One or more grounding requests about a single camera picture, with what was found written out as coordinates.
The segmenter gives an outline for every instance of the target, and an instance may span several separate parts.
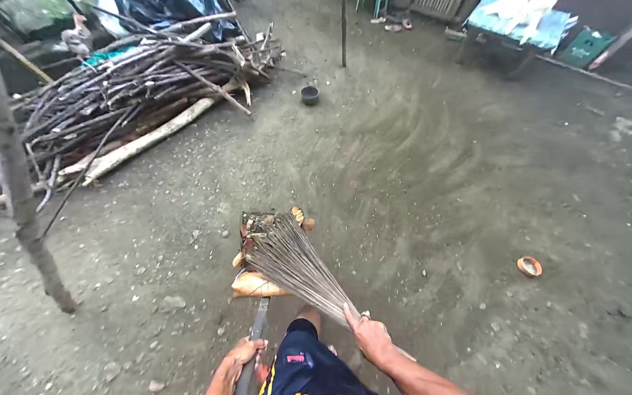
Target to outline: dark blue shorts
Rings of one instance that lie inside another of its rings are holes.
[[[286,328],[260,395],[373,395],[306,319]]]

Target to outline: broom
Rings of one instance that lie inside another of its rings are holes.
[[[343,304],[347,304],[358,320],[360,312],[316,255],[294,216],[277,214],[272,224],[264,225],[263,229],[264,232],[251,235],[255,247],[246,254],[247,263],[266,280],[350,329],[343,314]]]

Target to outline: green crate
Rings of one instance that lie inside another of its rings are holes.
[[[577,34],[577,37],[557,58],[570,65],[584,68],[614,40],[616,40],[615,36],[584,27],[584,30]]]

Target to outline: yellow stripe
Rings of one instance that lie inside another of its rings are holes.
[[[277,363],[277,359],[275,358],[275,362],[272,363],[272,370],[270,371],[270,375],[272,375],[272,379],[270,380],[270,385],[268,386],[268,395],[272,395],[272,383],[275,382],[275,364]]]
[[[260,388],[260,395],[265,393],[265,386],[268,384],[268,378],[269,377],[265,377],[265,381],[263,381],[263,386]]]
[[[263,381],[263,385],[260,388],[260,393],[259,395],[264,395],[265,393],[265,387],[267,387],[268,385],[268,381],[270,382],[270,384],[272,383],[272,380],[275,379],[275,364],[277,362],[277,357],[275,357],[275,361],[272,363],[272,372],[268,372],[268,376],[265,377],[265,381]]]

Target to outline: small bowl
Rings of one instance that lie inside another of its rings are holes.
[[[301,101],[306,105],[316,105],[318,103],[318,88],[315,86],[305,86],[301,90]]]
[[[516,266],[518,266],[518,270],[520,270],[521,273],[528,277],[538,277],[540,274],[543,274],[543,266],[541,266],[538,259],[535,259],[533,256],[521,257],[521,259],[516,261]]]

